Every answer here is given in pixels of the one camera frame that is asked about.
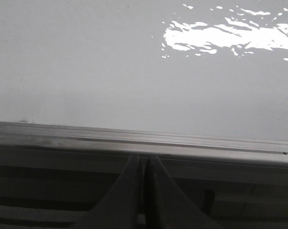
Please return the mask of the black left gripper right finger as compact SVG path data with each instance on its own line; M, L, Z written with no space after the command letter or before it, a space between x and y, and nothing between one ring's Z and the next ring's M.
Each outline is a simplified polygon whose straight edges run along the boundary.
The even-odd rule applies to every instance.
M195 189L192 201L170 177L158 156L145 165L145 219L148 229L219 229L209 217L212 190Z

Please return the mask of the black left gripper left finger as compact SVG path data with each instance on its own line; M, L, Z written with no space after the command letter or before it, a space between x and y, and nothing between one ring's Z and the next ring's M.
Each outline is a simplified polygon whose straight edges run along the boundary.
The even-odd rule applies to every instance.
M71 229L134 229L137 225L142 166L130 156L122 174L95 207Z

